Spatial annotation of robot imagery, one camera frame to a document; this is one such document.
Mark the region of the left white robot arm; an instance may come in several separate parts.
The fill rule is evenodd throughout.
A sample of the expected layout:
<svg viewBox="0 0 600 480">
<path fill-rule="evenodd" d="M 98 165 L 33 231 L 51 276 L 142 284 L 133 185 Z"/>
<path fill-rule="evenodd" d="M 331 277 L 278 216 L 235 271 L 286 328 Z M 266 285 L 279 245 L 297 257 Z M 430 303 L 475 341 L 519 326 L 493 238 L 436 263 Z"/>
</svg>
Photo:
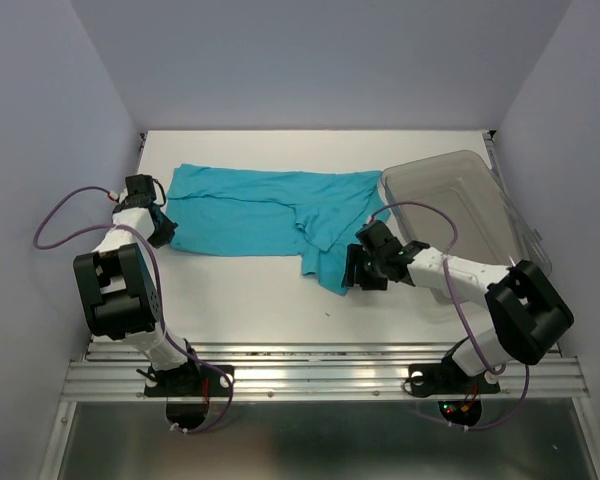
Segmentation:
<svg viewBox="0 0 600 480">
<path fill-rule="evenodd" d="M 119 341 L 141 353 L 150 367 L 147 396 L 191 396 L 203 371 L 187 357 L 189 343 L 162 325 L 163 307 L 150 268 L 151 254 L 171 242 L 177 225 L 151 193 L 125 193 L 113 226 L 90 253 L 77 256 L 73 270 L 87 326 L 96 337 Z"/>
</svg>

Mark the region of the turquoise t shirt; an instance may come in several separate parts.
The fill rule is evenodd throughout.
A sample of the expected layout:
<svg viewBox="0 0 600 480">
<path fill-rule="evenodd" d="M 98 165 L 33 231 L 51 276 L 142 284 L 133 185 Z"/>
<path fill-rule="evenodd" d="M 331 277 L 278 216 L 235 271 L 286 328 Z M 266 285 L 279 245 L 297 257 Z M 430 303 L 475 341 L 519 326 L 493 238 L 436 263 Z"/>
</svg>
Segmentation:
<svg viewBox="0 0 600 480">
<path fill-rule="evenodd" d="M 221 256 L 298 256 L 301 273 L 343 296 L 349 245 L 374 212 L 387 219 L 378 170 L 256 171 L 182 164 L 167 192 L 172 247 Z"/>
</svg>

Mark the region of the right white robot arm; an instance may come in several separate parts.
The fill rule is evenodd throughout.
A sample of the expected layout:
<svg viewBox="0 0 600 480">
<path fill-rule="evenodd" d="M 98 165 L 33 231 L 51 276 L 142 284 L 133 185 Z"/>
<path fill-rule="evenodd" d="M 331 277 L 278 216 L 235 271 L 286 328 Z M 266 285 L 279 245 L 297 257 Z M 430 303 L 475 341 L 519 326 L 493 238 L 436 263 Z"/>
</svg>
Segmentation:
<svg viewBox="0 0 600 480">
<path fill-rule="evenodd" d="M 488 265 L 420 241 L 402 244 L 379 220 L 356 238 L 347 248 L 344 287 L 384 291 L 395 282 L 439 290 L 454 304 L 469 301 L 490 315 L 491 329 L 467 332 L 439 363 L 410 365 L 406 382 L 414 396 L 460 392 L 511 360 L 536 365 L 574 323 L 565 301 L 531 261 Z"/>
</svg>

